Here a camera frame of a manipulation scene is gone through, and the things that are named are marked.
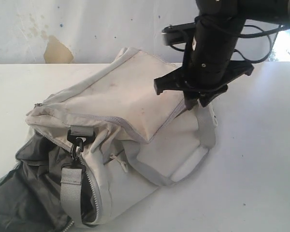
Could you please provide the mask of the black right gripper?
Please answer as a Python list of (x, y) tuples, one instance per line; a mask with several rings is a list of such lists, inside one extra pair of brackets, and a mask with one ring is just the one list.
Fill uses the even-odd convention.
[(198, 16), (194, 37), (184, 53), (183, 68), (154, 79), (156, 94), (184, 91), (185, 87), (187, 101), (199, 100), (206, 107), (228, 90), (228, 83), (244, 74), (251, 75), (251, 62), (231, 60), (245, 22), (237, 17)]

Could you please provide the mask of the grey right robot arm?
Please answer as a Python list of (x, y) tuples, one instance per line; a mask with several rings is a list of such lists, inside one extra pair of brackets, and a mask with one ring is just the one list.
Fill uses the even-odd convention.
[(270, 37), (290, 29), (290, 0), (198, 0), (194, 22), (162, 30), (167, 46), (184, 44), (182, 66), (155, 79), (157, 94), (182, 91), (187, 108), (206, 107), (228, 84), (251, 75), (254, 61), (232, 60), (238, 39)]

